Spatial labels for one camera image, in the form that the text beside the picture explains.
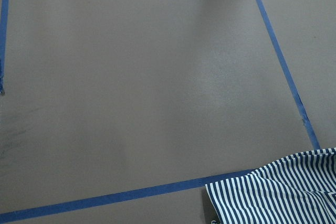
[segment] blue tape line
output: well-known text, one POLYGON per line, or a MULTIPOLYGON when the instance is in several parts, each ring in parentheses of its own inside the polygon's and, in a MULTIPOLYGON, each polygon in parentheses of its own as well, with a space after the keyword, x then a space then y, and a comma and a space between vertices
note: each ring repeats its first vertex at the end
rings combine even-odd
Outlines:
POLYGON ((5 52, 6 52, 6 34, 8 18, 8 1, 2 0, 1 18, 0 18, 0 93, 3 92, 4 70, 5 70, 5 52))
POLYGON ((285 58, 283 57, 284 55, 282 54, 282 51, 281 51, 278 39, 277 39, 277 37, 276 37, 276 35, 274 33, 274 30, 272 28, 272 24, 271 24, 271 22, 270 22, 270 20, 268 18, 268 15, 266 13, 266 10, 265 10, 265 7, 263 5, 263 2, 262 2, 262 0, 256 0, 256 2, 258 4, 261 16, 263 17, 263 20, 264 20, 264 23, 266 25, 266 28, 267 28, 267 31, 268 31, 268 35, 269 35, 269 37, 270 37, 270 39, 272 41, 274 50, 275 50, 275 52, 276 52, 276 54, 278 56, 278 59, 279 59, 280 65, 282 67, 283 73, 285 74, 285 77, 286 77, 289 89, 292 92, 292 95, 294 97, 296 106, 298 107, 300 115, 301 115, 301 117, 303 119, 303 123, 304 123, 304 126, 306 127, 306 130, 307 130, 308 136, 310 138, 311 144, 313 145, 313 148, 315 150, 319 150, 319 149, 321 149, 320 144, 319 144, 319 142, 317 140, 317 137, 315 135, 314 129, 313 129, 313 127, 312 127, 312 125, 311 125, 311 123, 309 121, 309 118, 307 116, 306 110, 305 110, 305 108, 303 106, 303 103, 301 101, 299 92, 298 92, 298 90, 297 90, 297 88, 295 86, 295 83, 293 81, 292 75, 290 74, 289 68, 288 68, 287 63, 285 61, 285 58))
POLYGON ((155 195, 167 194, 167 193, 172 193, 175 191, 182 191, 182 190, 188 190, 188 189, 197 188, 197 187, 203 187, 205 184, 209 184, 209 183, 219 181, 222 179, 244 176, 252 171, 253 170, 243 170, 241 172, 227 173, 227 174, 215 175, 211 177, 191 179, 187 181, 176 182, 176 183, 171 183, 171 184, 166 184, 166 185, 161 185, 161 186, 147 187, 147 188, 137 189, 137 190, 132 190, 132 191, 124 191, 122 193, 117 193, 117 194, 109 194, 109 195, 98 196, 98 197, 93 197, 93 198, 69 201, 69 202, 55 204, 55 205, 30 208, 30 209, 19 210, 19 211, 14 211, 14 212, 7 212, 4 214, 0 214, 0 223, 7 223, 7 222, 12 222, 12 221, 17 221, 17 220, 24 220, 24 219, 36 218, 36 217, 41 217, 41 216, 46 216, 46 215, 59 214, 61 212, 69 212, 69 211, 74 211, 74 210, 79 210, 79 209, 84 209, 84 208, 103 206, 103 205, 127 201, 127 200, 140 199, 140 198, 145 198, 145 197, 150 197, 150 196, 155 196, 155 195))

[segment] striped fabric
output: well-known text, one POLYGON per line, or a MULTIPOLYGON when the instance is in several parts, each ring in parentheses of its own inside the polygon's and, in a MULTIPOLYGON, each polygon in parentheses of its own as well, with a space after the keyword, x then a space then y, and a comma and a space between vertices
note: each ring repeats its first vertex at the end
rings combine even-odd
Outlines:
POLYGON ((336 148, 281 158, 206 185, 221 223, 336 223, 336 148))

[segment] painted concrete floor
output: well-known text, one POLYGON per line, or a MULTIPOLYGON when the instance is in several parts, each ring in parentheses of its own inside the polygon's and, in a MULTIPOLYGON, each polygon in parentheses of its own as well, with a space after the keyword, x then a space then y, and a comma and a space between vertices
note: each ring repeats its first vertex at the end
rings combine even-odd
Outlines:
MULTIPOLYGON (((335 0, 263 0, 321 147, 335 0)), ((255 0, 10 0, 0 213, 311 150, 255 0)), ((17 223, 209 223, 204 188, 17 223)))

